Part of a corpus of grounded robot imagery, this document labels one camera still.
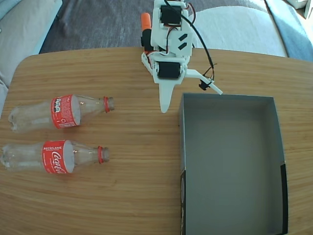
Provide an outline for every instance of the open box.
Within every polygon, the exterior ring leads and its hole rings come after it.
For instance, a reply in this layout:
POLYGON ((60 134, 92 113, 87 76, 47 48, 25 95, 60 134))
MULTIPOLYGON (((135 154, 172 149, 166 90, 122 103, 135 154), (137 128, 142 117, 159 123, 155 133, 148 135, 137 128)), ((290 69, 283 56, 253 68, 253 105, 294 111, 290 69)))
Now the open box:
POLYGON ((183 235, 288 232, 284 149, 272 97, 184 94, 183 235))

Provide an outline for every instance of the black cable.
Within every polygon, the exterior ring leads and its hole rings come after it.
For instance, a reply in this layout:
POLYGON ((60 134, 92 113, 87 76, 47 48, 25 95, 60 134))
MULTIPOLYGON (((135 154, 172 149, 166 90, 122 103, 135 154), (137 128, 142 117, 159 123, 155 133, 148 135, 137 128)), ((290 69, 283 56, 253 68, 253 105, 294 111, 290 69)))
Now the black cable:
POLYGON ((210 56, 210 53, 209 53, 209 51, 208 51, 208 49, 207 49, 207 47, 206 47, 206 45, 205 45, 205 42, 204 42, 204 40, 203 40, 203 38, 202 38, 202 36, 200 35, 200 33, 198 32, 198 30, 196 29, 196 27, 194 26, 194 24, 190 21, 190 20, 188 20, 186 17, 184 17, 180 12, 178 12, 177 10, 175 10, 175 8, 173 8, 170 4, 169 4, 169 2, 167 1, 167 0, 164 0, 164 2, 165 2, 165 4, 168 6, 168 7, 170 7, 171 9, 172 9, 172 11, 174 11, 176 14, 178 14, 180 17, 182 17, 191 27, 192 27, 192 29, 194 30, 194 32, 196 33, 196 35, 198 36, 198 38, 200 39, 200 42, 201 42, 201 44, 202 44, 202 46, 204 47, 204 50, 205 50, 205 53, 206 53, 206 55, 207 55, 207 58, 208 58, 208 60, 209 60, 209 63, 210 63, 210 68, 209 68, 209 70, 210 69, 212 69, 212 71, 213 71, 213 74, 212 74, 212 76, 213 76, 213 79, 214 79, 214 64, 213 64, 213 61, 212 61, 212 58, 211 58, 211 56, 210 56))

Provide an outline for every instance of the coca-cola bottle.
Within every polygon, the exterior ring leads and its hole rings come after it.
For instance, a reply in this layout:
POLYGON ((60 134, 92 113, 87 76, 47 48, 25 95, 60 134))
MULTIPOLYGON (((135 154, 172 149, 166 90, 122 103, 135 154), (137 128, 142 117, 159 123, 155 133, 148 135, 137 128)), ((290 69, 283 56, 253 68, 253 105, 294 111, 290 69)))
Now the coca-cola bottle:
POLYGON ((114 110, 113 98, 94 99, 82 95, 65 95, 39 104, 15 107, 9 122, 15 133, 39 129, 79 126, 92 117, 114 110))
POLYGON ((9 171, 73 173, 82 167, 109 161, 107 148, 89 148, 74 141, 7 144, 2 151, 0 161, 9 171))

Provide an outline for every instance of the bottle label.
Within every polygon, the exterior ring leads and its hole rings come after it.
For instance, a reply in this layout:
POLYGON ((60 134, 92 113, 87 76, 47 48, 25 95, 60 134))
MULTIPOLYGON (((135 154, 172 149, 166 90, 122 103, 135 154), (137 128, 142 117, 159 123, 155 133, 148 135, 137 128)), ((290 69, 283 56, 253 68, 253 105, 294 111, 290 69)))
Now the bottle label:
POLYGON ((77 126, 72 111, 73 95, 56 97, 51 102, 51 116, 56 128, 77 126))
POLYGON ((47 141, 44 143, 42 157, 44 168, 48 173, 68 173, 63 156, 65 141, 47 141))

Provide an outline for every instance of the robotic arm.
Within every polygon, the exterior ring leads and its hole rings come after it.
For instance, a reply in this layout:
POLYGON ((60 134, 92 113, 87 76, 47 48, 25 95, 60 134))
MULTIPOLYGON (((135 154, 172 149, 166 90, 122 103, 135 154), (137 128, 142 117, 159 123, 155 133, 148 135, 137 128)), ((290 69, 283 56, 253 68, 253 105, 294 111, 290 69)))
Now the robotic arm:
POLYGON ((162 113, 166 113, 170 106, 175 85, 180 85, 185 77, 200 79, 199 86, 203 90, 211 87, 218 94, 223 93, 214 85, 214 80, 188 69, 193 29, 172 9, 188 18, 188 5, 183 1, 170 2, 171 7, 164 0, 155 0, 152 26, 150 15, 141 15, 141 44, 144 47, 141 61, 153 76, 154 82, 159 84, 162 113))

